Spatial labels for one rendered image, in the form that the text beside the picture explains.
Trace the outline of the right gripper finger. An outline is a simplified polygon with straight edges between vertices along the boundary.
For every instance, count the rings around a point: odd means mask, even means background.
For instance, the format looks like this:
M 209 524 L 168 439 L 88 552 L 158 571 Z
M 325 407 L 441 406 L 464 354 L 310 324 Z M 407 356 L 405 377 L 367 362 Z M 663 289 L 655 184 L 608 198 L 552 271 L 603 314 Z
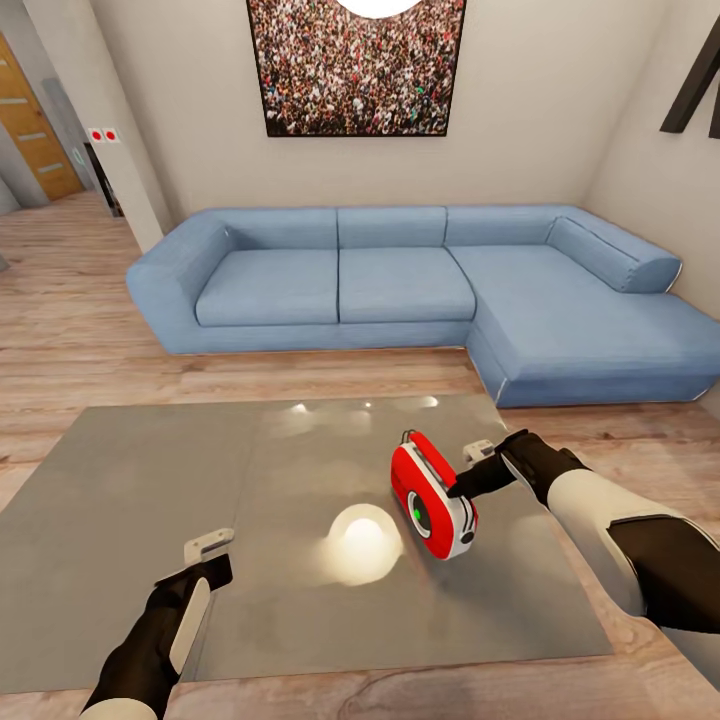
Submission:
M 462 494 L 464 494 L 464 492 L 460 490 L 460 486 L 456 483 L 447 491 L 447 497 L 449 499 L 452 499 L 453 497 L 462 497 Z

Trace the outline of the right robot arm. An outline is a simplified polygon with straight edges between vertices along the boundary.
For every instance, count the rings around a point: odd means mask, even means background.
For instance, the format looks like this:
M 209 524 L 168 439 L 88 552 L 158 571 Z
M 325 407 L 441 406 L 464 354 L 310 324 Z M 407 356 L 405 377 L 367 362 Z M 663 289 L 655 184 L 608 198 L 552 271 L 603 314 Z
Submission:
M 720 693 L 720 544 L 670 507 L 601 477 L 572 451 L 524 428 L 498 447 L 463 449 L 469 470 L 447 497 L 473 497 L 515 481 L 563 526 L 610 598 L 650 619 Z

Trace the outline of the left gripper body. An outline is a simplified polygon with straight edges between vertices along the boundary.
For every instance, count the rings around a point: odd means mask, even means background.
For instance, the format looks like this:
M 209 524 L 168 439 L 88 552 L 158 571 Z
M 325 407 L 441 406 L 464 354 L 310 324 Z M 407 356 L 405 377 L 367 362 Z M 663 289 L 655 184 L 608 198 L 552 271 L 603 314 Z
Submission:
M 194 565 L 194 568 L 207 574 L 211 591 L 228 585 L 233 580 L 229 553 L 219 555 L 206 563 L 198 563 Z

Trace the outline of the radio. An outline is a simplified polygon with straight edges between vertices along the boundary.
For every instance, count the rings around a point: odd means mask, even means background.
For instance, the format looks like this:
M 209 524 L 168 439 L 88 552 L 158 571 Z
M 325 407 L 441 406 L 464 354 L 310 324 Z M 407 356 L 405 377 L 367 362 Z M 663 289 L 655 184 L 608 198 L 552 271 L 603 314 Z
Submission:
M 421 432 L 403 433 L 392 457 L 391 484 L 428 550 L 445 561 L 469 550 L 477 528 L 471 499 L 447 497 L 456 476 Z

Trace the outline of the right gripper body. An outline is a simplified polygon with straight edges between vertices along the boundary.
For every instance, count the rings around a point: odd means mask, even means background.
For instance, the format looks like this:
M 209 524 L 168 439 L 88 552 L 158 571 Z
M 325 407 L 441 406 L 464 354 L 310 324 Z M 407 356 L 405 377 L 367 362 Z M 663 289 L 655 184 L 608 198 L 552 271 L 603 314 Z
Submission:
M 460 486 L 467 500 L 473 497 L 498 491 L 502 482 L 494 480 L 488 472 L 488 460 L 477 463 L 472 469 L 456 476 L 455 483 Z

